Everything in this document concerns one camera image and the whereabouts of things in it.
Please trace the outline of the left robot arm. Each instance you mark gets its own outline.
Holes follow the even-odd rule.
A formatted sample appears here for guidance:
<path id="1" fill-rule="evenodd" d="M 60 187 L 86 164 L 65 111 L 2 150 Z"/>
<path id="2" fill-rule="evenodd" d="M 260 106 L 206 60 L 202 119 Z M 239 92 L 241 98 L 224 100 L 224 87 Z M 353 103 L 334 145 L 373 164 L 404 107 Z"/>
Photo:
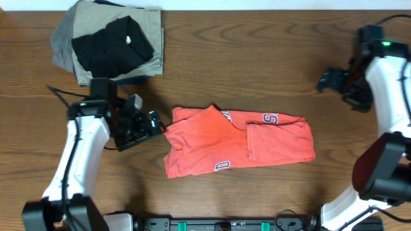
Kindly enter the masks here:
<path id="1" fill-rule="evenodd" d="M 90 93 L 67 107 L 67 140 L 57 171 L 39 201 L 26 202 L 22 220 L 26 230 L 133 230 L 128 212 L 102 215 L 92 196 L 106 143 L 125 151 L 161 134 L 155 111 L 142 112 L 143 100 L 133 94 L 118 96 L 108 78 L 95 78 Z"/>

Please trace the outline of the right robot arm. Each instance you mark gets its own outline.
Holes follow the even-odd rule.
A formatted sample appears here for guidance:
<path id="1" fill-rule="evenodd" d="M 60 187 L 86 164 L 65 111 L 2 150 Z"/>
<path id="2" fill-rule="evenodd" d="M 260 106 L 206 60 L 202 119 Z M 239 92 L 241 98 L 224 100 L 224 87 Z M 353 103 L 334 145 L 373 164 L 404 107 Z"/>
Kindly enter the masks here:
<path id="1" fill-rule="evenodd" d="M 324 204 L 313 222 L 317 230 L 383 230 L 370 219 L 410 202 L 410 50 L 384 38 L 380 25 L 360 28 L 347 69 L 329 68 L 317 90 L 331 89 L 355 111 L 376 111 L 378 137 L 354 164 L 351 185 Z"/>

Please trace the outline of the red t-shirt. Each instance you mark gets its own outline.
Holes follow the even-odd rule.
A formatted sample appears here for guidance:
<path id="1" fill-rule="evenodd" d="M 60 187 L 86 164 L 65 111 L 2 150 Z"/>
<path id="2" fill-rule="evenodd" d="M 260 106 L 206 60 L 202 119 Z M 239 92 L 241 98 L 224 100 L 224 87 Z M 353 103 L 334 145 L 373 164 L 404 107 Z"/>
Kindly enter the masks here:
<path id="1" fill-rule="evenodd" d="M 311 127 L 303 116 L 176 107 L 165 136 L 168 178 L 223 169 L 278 166 L 315 159 Z"/>

